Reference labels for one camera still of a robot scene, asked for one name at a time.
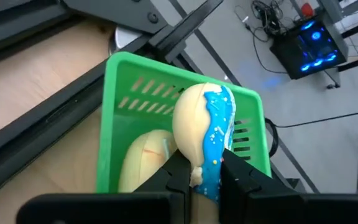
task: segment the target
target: wooden table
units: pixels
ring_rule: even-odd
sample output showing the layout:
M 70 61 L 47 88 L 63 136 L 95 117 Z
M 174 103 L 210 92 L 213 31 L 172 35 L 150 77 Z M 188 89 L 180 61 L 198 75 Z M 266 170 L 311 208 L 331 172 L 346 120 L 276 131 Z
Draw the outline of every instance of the wooden table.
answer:
M 112 30 L 86 21 L 0 62 L 0 129 L 106 59 Z M 15 223 L 36 195 L 94 192 L 100 118 L 96 110 L 0 189 L 0 223 Z

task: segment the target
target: gray floor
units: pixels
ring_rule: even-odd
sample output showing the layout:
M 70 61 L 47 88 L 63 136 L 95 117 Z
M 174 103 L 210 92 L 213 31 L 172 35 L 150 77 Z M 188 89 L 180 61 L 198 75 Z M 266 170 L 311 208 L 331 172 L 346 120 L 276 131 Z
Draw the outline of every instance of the gray floor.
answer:
M 189 13 L 203 1 L 179 0 L 179 3 Z M 260 66 L 252 45 L 252 34 L 234 13 L 236 6 L 240 6 L 245 10 L 244 15 L 250 16 L 250 23 L 259 26 L 260 21 L 250 11 L 250 2 L 224 0 L 205 20 L 200 31 L 240 83 L 261 95 L 266 117 L 276 124 L 288 125 L 358 112 L 358 67 L 341 73 L 341 88 L 326 90 L 326 85 L 331 84 L 326 75 L 314 74 L 301 80 L 290 80 L 287 75 L 266 72 Z M 154 0 L 153 3 L 170 24 L 174 25 L 181 19 L 168 0 Z M 283 23 L 290 24 L 289 18 L 294 18 L 295 10 L 288 0 L 283 3 L 282 9 L 287 17 Z M 344 31 L 356 25 L 358 13 L 343 19 L 337 27 Z M 358 34 L 351 40 L 347 39 L 348 44 L 358 45 Z M 229 81 L 194 35 L 188 39 L 187 45 L 186 51 L 204 74 Z M 270 43 L 257 43 L 260 58 L 269 69 L 284 71 L 269 47 Z M 356 49 L 358 47 L 351 46 L 349 55 L 357 55 Z M 358 116 L 278 131 L 283 143 L 320 192 L 356 192 Z M 300 177 L 282 149 L 272 161 L 285 177 Z

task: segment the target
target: concrete floor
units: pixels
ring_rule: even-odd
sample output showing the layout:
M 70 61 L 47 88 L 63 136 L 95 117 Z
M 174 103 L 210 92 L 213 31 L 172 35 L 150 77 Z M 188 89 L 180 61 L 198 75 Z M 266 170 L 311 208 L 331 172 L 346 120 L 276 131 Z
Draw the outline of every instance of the concrete floor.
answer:
M 189 13 L 203 1 L 179 0 L 179 3 Z M 154 0 L 153 3 L 168 23 L 174 25 L 181 19 L 168 0 Z M 251 0 L 224 0 L 205 20 L 200 31 L 240 83 L 261 95 L 266 117 L 276 124 L 289 125 L 358 112 L 358 67 L 341 73 L 341 88 L 327 90 L 326 85 L 331 81 L 324 74 L 290 80 L 285 74 L 266 72 L 259 65 L 252 34 L 234 13 L 234 8 L 241 6 L 245 15 L 250 16 L 250 23 L 260 26 L 260 21 L 250 11 L 250 3 Z M 296 15 L 289 0 L 282 4 L 282 9 L 285 17 L 294 18 Z M 284 24 L 290 23 L 288 18 L 283 19 Z M 358 13 L 343 19 L 337 27 L 346 30 L 356 25 Z M 358 45 L 358 34 L 351 40 Z M 352 44 L 351 40 L 347 39 L 348 44 Z M 257 42 L 261 60 L 271 70 L 284 71 L 269 47 L 270 43 Z M 349 48 L 349 55 L 357 55 L 358 47 Z M 225 73 L 195 35 L 187 40 L 186 51 L 204 74 L 225 80 Z M 285 177 L 301 177 L 288 158 L 292 155 L 320 192 L 357 191 L 358 116 L 279 129 L 278 132 L 284 144 L 272 161 Z

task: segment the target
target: red object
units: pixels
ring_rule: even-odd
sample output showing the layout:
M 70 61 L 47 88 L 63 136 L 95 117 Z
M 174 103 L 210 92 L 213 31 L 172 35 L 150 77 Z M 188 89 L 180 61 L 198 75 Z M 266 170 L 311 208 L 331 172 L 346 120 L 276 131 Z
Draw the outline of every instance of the red object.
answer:
M 304 5 L 301 7 L 301 10 L 305 17 L 314 16 L 314 10 L 309 3 L 304 3 Z

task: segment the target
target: green plastic basket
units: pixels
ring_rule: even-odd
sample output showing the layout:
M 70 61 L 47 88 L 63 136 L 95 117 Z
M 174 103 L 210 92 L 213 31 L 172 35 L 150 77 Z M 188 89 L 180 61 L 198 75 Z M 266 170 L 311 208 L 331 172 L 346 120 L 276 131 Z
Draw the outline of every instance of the green plastic basket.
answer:
M 173 107 L 180 93 L 207 82 L 227 86 L 236 99 L 234 153 L 271 176 L 262 102 L 256 92 L 120 52 L 106 67 L 96 191 L 116 193 L 122 162 L 132 142 L 154 129 L 172 131 Z

